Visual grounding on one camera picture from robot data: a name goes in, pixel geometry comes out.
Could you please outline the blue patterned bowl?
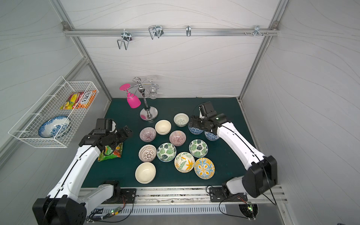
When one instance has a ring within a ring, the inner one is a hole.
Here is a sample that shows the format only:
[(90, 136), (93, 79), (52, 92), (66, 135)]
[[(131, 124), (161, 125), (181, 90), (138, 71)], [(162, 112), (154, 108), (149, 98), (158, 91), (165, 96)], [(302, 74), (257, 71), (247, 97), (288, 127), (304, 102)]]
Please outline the blue patterned bowl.
[(203, 130), (196, 127), (192, 127), (190, 124), (188, 125), (188, 129), (194, 135), (200, 135), (201, 133), (203, 133)]

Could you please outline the green leaf bowl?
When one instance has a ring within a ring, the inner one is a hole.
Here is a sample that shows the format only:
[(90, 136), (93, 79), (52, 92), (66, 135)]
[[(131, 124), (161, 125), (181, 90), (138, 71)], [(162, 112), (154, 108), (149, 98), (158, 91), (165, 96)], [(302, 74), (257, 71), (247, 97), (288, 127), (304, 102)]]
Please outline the green leaf bowl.
[(207, 143), (201, 139), (191, 141), (188, 149), (195, 158), (205, 157), (209, 150)]
[(157, 149), (157, 158), (162, 162), (170, 162), (176, 157), (176, 147), (169, 142), (161, 144)]

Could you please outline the pink striped bowl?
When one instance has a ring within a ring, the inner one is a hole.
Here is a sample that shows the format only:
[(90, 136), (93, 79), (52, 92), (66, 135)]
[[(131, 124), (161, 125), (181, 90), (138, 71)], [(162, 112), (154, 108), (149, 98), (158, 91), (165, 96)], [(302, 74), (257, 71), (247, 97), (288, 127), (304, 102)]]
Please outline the pink striped bowl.
[(174, 146), (182, 146), (186, 141), (186, 135), (180, 130), (173, 131), (169, 136), (169, 141)]
[(140, 134), (139, 137), (142, 141), (149, 143), (152, 142), (156, 138), (157, 132), (152, 127), (146, 127), (144, 128)]

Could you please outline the white lattice bowl front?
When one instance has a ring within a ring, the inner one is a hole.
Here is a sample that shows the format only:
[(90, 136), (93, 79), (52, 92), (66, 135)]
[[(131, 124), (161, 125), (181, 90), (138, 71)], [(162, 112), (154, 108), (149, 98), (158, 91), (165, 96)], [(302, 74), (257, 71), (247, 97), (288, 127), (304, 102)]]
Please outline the white lattice bowl front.
[(147, 144), (140, 149), (138, 156), (142, 162), (152, 162), (157, 156), (157, 149), (155, 146)]

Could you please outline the cream bowl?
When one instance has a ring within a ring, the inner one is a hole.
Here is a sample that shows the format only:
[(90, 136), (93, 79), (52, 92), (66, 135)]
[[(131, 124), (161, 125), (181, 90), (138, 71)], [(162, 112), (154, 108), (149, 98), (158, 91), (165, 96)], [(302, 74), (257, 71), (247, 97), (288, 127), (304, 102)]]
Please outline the cream bowl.
[(171, 131), (172, 125), (168, 120), (160, 120), (155, 125), (155, 130), (159, 135), (167, 135)]
[(140, 184), (149, 184), (156, 176), (156, 168), (151, 162), (140, 164), (135, 171), (135, 178)]

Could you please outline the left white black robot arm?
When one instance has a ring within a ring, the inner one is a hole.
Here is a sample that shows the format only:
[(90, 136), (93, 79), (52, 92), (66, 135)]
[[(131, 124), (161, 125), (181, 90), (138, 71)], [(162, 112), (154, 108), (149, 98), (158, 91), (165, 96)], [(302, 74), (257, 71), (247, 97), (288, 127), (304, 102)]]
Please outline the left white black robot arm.
[(117, 181), (107, 181), (80, 198), (81, 186), (93, 163), (106, 150), (133, 136), (127, 127), (102, 127), (83, 137), (68, 169), (45, 198), (35, 201), (32, 211), (39, 225), (82, 225), (90, 213), (107, 200), (123, 200)]

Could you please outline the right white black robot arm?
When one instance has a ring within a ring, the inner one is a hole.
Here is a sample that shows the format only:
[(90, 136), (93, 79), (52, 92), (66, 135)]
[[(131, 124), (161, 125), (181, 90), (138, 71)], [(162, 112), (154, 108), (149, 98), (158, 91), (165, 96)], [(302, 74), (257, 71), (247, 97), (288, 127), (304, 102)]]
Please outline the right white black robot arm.
[(246, 193), (257, 198), (277, 184), (277, 161), (273, 156), (265, 156), (258, 151), (236, 129), (230, 121), (192, 115), (189, 125), (211, 132), (223, 139), (240, 159), (246, 172), (243, 176), (225, 182), (225, 189), (232, 195)]

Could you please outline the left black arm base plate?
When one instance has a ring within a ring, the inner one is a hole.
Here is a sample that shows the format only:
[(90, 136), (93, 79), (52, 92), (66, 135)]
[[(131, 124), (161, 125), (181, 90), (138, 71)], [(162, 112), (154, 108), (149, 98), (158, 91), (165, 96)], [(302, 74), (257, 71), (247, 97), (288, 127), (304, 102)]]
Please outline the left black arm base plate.
[(123, 188), (116, 189), (113, 194), (111, 202), (113, 204), (128, 204), (134, 203), (136, 197), (137, 189), (136, 188)]

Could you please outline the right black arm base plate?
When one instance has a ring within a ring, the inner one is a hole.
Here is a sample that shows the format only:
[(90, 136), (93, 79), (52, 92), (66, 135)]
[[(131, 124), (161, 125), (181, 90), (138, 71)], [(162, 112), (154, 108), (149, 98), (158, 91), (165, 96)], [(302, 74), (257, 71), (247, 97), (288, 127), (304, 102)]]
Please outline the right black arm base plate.
[(210, 195), (210, 201), (213, 203), (219, 202), (240, 202), (248, 201), (247, 193), (231, 194), (225, 187), (209, 187), (207, 193)]

